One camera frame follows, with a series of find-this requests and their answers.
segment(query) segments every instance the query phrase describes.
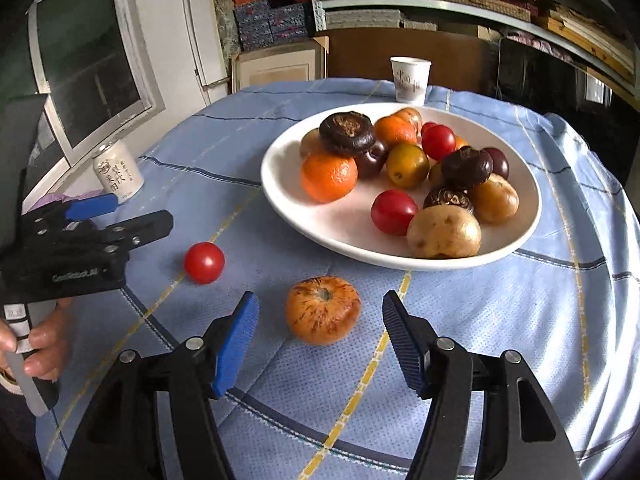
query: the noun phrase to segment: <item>metal bolt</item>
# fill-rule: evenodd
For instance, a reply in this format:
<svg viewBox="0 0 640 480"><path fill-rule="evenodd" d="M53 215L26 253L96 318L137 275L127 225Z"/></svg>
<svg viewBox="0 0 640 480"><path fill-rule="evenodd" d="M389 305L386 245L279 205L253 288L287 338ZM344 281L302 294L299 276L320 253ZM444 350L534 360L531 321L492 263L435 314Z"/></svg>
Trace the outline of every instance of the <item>metal bolt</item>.
<svg viewBox="0 0 640 480"><path fill-rule="evenodd" d="M453 342L453 339L449 339L448 337L439 337L436 339L436 345L440 350L449 351L453 350L456 344Z"/></svg>
<svg viewBox="0 0 640 480"><path fill-rule="evenodd" d="M518 364L520 361L522 361L522 356L518 354L515 350L507 350L504 353L504 358L507 359L508 362L515 365Z"/></svg>
<svg viewBox="0 0 640 480"><path fill-rule="evenodd" d="M136 353L133 350L125 350L120 354L120 362L127 364L133 361L136 358Z"/></svg>
<svg viewBox="0 0 640 480"><path fill-rule="evenodd" d="M190 337L184 345L189 350L200 350L204 346L204 339L201 337Z"/></svg>

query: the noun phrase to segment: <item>paper cup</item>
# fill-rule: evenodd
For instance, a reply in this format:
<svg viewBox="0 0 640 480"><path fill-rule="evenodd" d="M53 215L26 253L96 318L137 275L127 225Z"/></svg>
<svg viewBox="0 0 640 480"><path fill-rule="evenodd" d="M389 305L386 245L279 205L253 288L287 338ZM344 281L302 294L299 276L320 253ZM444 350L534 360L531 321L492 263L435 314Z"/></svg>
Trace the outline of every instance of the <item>paper cup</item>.
<svg viewBox="0 0 640 480"><path fill-rule="evenodd" d="M396 101L423 105L429 83L431 61L417 57L392 57Z"/></svg>

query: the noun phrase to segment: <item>can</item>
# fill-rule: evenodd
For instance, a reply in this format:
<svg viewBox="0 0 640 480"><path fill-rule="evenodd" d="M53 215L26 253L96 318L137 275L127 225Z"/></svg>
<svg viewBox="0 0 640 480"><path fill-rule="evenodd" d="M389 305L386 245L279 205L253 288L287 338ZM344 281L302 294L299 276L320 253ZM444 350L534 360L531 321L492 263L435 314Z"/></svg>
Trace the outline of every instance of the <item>can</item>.
<svg viewBox="0 0 640 480"><path fill-rule="evenodd" d="M122 140L107 142L94 153L94 171L104 190L122 204L145 183L136 161Z"/></svg>

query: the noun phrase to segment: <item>white plate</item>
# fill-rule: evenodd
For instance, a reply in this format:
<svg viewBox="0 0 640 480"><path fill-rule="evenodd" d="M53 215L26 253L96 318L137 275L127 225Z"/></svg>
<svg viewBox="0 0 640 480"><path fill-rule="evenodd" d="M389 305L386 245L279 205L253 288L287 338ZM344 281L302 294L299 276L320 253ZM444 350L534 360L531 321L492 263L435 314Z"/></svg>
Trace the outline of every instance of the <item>white plate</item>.
<svg viewBox="0 0 640 480"><path fill-rule="evenodd" d="M260 168L264 193L277 213L297 231L332 251L391 269L466 269L494 262L519 248L538 225L542 209L540 188L527 164L510 145L484 126L432 108L416 107L423 121L446 124L475 148L495 146L504 152L510 165L509 182L520 198L518 212L507 223L482 225L482 245L476 256L445 260L413 258L404 237L378 231L371 221L371 204L379 193L393 189L384 170L373 181L358 181L351 193L336 202L317 204L306 195L298 177L302 164L298 148L300 139L309 130L317 128L325 117L335 112L353 110L375 122L404 106L368 103L335 108L304 119L281 134L265 153ZM410 192L418 206L422 206L428 189L425 181L419 189Z"/></svg>

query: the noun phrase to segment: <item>framed picture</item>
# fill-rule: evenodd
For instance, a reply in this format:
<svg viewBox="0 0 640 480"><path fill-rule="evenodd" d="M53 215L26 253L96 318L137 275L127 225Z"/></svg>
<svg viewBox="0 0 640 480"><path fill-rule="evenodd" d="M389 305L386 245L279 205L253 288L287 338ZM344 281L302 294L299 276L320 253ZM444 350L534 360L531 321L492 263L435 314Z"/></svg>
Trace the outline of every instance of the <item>framed picture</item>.
<svg viewBox="0 0 640 480"><path fill-rule="evenodd" d="M232 61L232 91L276 81L326 77L326 49L316 40L298 41L237 54Z"/></svg>

